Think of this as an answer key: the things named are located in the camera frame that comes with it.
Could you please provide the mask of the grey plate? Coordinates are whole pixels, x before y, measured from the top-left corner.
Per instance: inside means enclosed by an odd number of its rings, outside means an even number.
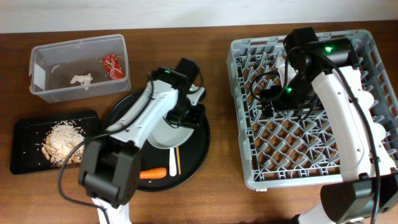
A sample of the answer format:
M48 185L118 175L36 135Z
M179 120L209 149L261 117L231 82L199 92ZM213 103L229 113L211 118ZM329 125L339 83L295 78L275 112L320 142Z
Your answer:
M194 129L169 125L161 118L147 137L147 141L159 149L170 149L185 143L193 134Z

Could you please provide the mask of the wooden chopstick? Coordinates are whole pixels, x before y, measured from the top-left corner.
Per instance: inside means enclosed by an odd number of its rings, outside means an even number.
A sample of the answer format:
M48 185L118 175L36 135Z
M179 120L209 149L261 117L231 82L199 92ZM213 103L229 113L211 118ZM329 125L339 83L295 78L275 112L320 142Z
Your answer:
M181 175L182 174L182 170L181 170L181 163L180 163L180 150L179 147L176 147L176 154L177 154L177 167L178 167L178 174Z

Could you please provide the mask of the white plastic fork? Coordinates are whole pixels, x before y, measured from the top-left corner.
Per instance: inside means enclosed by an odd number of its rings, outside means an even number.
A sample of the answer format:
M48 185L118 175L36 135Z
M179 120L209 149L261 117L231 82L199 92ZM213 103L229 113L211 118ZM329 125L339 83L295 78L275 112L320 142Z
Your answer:
M176 156L175 156L175 149L169 149L169 175L174 177L177 175L177 163L176 163Z

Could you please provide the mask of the orange carrot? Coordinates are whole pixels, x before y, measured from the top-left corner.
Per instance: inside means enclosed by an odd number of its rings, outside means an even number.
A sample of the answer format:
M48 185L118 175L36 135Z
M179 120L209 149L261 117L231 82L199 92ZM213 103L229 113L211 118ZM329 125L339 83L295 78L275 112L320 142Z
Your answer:
M140 179L162 179L167 175L167 169L159 167L150 170L143 170L139 173Z

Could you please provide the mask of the red snack wrapper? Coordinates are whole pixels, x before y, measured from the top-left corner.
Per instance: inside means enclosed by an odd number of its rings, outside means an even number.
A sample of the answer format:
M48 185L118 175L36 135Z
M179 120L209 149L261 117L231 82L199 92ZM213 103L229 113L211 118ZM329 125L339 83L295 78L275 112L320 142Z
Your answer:
M120 80L124 78L121 65L113 53L105 56L105 58L101 60L101 63L103 64L106 73L110 76L110 79Z

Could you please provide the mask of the white tissue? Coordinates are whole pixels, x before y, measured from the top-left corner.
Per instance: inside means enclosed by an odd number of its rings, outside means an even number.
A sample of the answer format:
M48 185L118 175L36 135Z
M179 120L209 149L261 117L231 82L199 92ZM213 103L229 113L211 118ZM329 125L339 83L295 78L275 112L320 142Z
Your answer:
M75 75L70 80L70 84L75 84L76 82L78 82L80 85L85 87L85 90L88 90L92 80L93 78L90 73L87 75Z

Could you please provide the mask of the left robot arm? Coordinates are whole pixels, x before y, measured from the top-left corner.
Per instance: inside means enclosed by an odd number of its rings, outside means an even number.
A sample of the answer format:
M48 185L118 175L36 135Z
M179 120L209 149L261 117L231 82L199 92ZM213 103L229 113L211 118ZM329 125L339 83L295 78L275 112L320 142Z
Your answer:
M100 223L129 223L127 205L139 185L141 149L146 141L169 149L201 126L206 95L195 86L198 65L181 58L175 69L150 73L137 101L104 133L85 139L78 182L93 200Z

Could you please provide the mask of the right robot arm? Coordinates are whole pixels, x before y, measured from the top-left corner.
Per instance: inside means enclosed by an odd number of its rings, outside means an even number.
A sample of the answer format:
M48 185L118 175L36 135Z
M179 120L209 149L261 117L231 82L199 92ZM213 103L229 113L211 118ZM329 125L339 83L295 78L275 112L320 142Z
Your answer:
M321 201L295 216L296 223L353 223L397 204L397 166L382 140L385 128L373 121L373 95L361 83L358 56L347 38L319 40L311 27L284 38L286 59L276 70L279 86L256 96L266 116L301 112L321 103L338 148L342 182L324 185Z

